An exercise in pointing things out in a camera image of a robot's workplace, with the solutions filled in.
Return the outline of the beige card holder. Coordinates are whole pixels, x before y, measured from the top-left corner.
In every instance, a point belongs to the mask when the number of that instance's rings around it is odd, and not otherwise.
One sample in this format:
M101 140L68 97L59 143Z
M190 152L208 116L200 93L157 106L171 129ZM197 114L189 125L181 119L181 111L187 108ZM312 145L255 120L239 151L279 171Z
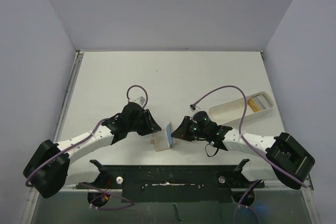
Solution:
M156 152L166 151L174 147L176 139L171 136L174 131L172 122L170 122L163 130L153 133L151 136L151 144Z

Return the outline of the yellow credit card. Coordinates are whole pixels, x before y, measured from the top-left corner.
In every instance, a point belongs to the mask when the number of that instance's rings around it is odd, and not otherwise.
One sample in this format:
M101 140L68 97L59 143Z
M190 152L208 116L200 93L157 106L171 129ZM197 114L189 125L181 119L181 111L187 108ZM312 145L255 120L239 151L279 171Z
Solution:
M259 112L261 111L261 107L258 105L258 103L254 100L254 98L250 98L247 101L247 104L249 105L249 107L252 109L253 112Z

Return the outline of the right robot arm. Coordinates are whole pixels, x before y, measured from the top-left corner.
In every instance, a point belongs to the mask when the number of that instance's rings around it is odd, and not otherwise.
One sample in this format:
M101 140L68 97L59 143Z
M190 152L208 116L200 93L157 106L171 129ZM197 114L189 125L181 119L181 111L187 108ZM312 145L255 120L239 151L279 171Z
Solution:
M185 116L171 137L185 141L206 141L214 148L238 151L262 158L272 168L264 165L244 165L234 173L234 182L241 187L251 181L278 179L291 189L300 189L315 164L312 155L289 133L278 136L260 136L243 133L230 126L213 122L205 111Z

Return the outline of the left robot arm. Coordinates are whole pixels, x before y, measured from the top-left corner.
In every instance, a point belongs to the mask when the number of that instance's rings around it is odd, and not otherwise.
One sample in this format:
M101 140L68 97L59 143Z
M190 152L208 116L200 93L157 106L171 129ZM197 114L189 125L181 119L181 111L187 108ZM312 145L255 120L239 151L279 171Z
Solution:
M159 131L161 127L150 111L130 102L122 112L100 120L89 132L56 143L43 141L24 168L25 185L34 187L44 198L53 196L64 186L79 183L90 183L100 188L107 181L102 166L94 169L89 163L82 168L71 169L71 165L100 148L117 143L129 133L146 136Z

